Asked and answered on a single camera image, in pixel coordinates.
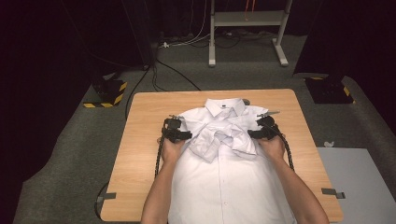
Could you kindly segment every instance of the light wood surface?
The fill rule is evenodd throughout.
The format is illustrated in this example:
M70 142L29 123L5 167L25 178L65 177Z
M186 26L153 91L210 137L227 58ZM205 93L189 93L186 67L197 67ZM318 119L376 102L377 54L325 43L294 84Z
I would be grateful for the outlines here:
M114 164L107 193L116 199L105 200L101 217L104 221L139 221L143 204L154 180L157 138L163 121L169 115L205 105L206 99L248 99L251 105L280 110L275 119L290 145L294 168L318 197L330 222L339 222L343 213L332 195L323 195L321 188L331 189L318 150L306 124L303 112L292 90L250 91L177 91L145 92L134 96L120 149Z

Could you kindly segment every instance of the dress shirt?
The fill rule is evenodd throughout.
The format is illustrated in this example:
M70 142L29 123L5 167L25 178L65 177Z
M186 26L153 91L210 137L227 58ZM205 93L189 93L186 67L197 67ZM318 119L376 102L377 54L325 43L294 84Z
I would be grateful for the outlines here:
M173 177L170 224L296 223L272 163L248 130L268 110L211 100L180 116L191 131Z

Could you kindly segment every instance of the black base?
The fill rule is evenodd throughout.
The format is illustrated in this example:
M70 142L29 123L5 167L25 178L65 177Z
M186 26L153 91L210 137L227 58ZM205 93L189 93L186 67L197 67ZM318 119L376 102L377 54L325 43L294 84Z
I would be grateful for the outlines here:
M354 102L341 82L329 84L323 78L307 77L305 84L315 104L352 104Z
M111 80L106 82L106 91L98 92L90 86L83 104L85 107L112 107L118 105L126 88L126 82Z

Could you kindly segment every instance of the forearm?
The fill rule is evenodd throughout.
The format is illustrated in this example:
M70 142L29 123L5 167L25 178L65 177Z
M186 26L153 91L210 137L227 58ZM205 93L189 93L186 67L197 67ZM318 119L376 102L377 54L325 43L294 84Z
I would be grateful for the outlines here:
M329 219L314 193L305 182L289 168L283 159L273 161L273 165L276 168L276 173L279 176L286 198L297 222L299 224L329 223Z
M146 199L141 223L166 223L171 203L172 178L176 162L163 164Z

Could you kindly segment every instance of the person's left arm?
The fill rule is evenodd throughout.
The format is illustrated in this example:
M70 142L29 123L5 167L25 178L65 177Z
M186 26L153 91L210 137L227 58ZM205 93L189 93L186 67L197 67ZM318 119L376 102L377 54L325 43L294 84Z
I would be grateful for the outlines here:
M168 139L164 139L163 167L155 178L145 201L142 224L167 223L171 204L172 178L183 145L184 141L173 144Z

